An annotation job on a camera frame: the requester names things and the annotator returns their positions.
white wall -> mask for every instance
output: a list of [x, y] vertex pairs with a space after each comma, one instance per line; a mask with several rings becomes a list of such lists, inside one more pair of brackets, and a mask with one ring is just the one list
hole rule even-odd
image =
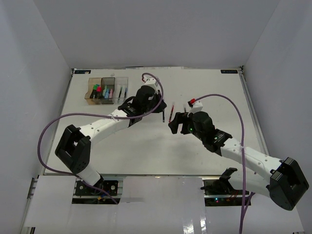
[[[247, 85], [270, 154], [295, 158], [312, 186], [312, 2], [282, 0], [246, 64]], [[312, 233], [312, 189], [297, 205]]]
[[238, 67], [279, 0], [34, 0], [71, 68]]
[[39, 171], [37, 140], [59, 113], [70, 69], [32, 0], [1, 0], [0, 30], [0, 233], [16, 234]]

white table surface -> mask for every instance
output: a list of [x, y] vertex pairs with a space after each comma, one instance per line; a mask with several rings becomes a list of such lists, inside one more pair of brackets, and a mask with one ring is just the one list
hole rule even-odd
[[[239, 74], [221, 74], [220, 70], [203, 69], [95, 69], [90, 74], [73, 75], [62, 114], [72, 112], [110, 114], [117, 105], [88, 105], [84, 99], [88, 79], [96, 77], [129, 77], [129, 95], [134, 96], [142, 85], [141, 74], [150, 72], [159, 77], [164, 87], [168, 107], [162, 114], [151, 114], [132, 127], [109, 136], [93, 146], [90, 162], [102, 174], [131, 175], [220, 175], [228, 167], [241, 165], [206, 150], [201, 141], [192, 135], [173, 135], [168, 127], [172, 102], [175, 112], [183, 111], [183, 103], [205, 94], [223, 94], [238, 106], [245, 124], [245, 145], [260, 150], [254, 124], [247, 105]], [[203, 111], [219, 128], [240, 140], [241, 126], [234, 107], [221, 97], [202, 100]], [[66, 117], [56, 131], [48, 166], [69, 171], [55, 156], [55, 148], [66, 126], [76, 127], [96, 121], [96, 117]]]
[[[75, 178], [39, 177], [25, 227], [35, 234], [237, 234], [240, 207], [204, 207], [198, 177], [126, 177], [118, 205], [71, 204]], [[285, 211], [255, 195], [244, 234], [303, 231], [298, 212]]]

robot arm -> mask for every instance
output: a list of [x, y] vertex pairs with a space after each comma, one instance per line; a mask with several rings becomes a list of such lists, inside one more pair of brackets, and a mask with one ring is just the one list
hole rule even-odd
[[[193, 134], [200, 139], [205, 148], [220, 156], [242, 163], [240, 142], [230, 134], [216, 129], [212, 119], [202, 110], [200, 101], [189, 101], [189, 113], [176, 113], [169, 127], [173, 134], [182, 124], [182, 134]], [[281, 160], [258, 152], [250, 147], [245, 148], [246, 167], [256, 172], [246, 181], [246, 189], [269, 196], [278, 206], [292, 210], [302, 195], [309, 188], [298, 163], [288, 157]], [[228, 168], [213, 186], [202, 189], [223, 189], [231, 192], [242, 188], [242, 174], [236, 168]]]
[[[135, 97], [125, 100], [110, 114], [112, 118], [99, 119], [77, 128], [74, 125], [68, 126], [58, 143], [55, 154], [74, 175], [78, 175], [92, 186], [103, 188], [104, 179], [90, 164], [92, 145], [142, 120], [141, 117], [115, 119], [116, 117], [136, 117], [147, 113], [156, 107], [160, 98], [157, 81], [154, 78], [146, 80]], [[160, 113], [166, 107], [167, 105], [162, 100], [153, 113]]]

marker holder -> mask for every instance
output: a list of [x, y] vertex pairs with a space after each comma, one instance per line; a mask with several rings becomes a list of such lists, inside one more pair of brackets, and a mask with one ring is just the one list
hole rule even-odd
[[89, 105], [122, 104], [128, 97], [128, 77], [89, 78], [85, 94]]

pink marker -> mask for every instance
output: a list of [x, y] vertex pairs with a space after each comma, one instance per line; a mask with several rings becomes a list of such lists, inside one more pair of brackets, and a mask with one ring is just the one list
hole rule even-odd
[[109, 98], [113, 98], [113, 89], [109, 91]]

